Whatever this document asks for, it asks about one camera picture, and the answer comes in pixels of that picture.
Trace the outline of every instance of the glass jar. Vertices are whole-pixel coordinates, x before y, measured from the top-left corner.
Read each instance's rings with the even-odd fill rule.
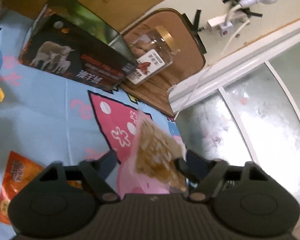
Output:
[[[127,76],[127,85],[132,88],[171,65],[173,57],[180,51],[163,26],[156,26],[140,36],[130,44],[130,49],[139,63],[138,68]]]

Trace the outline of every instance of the orange snack bag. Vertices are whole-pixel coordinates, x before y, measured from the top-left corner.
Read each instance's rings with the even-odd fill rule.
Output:
[[[76,188],[83,189],[83,187],[82,187],[82,181],[80,181],[80,180],[67,180],[67,183],[71,187],[76,187]]]
[[[8,206],[12,198],[34,179],[43,167],[11,151],[0,190],[0,222],[11,225]]]

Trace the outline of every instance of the gold jar lid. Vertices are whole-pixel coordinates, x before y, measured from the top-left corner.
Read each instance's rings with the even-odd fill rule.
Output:
[[[164,39],[164,41],[167,43],[172,53],[177,54],[180,51],[180,49],[178,48],[177,43],[174,41],[174,39],[167,31],[167,29],[161,25],[156,26],[155,29],[160,34],[160,36]]]

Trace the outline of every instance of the product box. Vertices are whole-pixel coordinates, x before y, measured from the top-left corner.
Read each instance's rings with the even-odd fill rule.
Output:
[[[111,90],[137,68],[122,36],[77,0],[48,0],[19,59],[103,90]]]

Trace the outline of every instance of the snack bag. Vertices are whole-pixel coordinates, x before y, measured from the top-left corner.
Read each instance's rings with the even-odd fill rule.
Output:
[[[169,194],[169,185],[160,182],[155,178],[150,178],[146,174],[137,173],[135,154],[131,154],[122,161],[119,166],[117,176],[117,193],[124,199],[129,193],[134,194]]]
[[[34,179],[43,167],[11,151],[0,190],[0,222],[10,225],[8,206],[12,198]]]
[[[186,178],[174,165],[175,159],[183,158],[183,147],[141,111],[137,122],[137,135],[131,149],[131,155],[137,156],[135,171],[186,191]]]

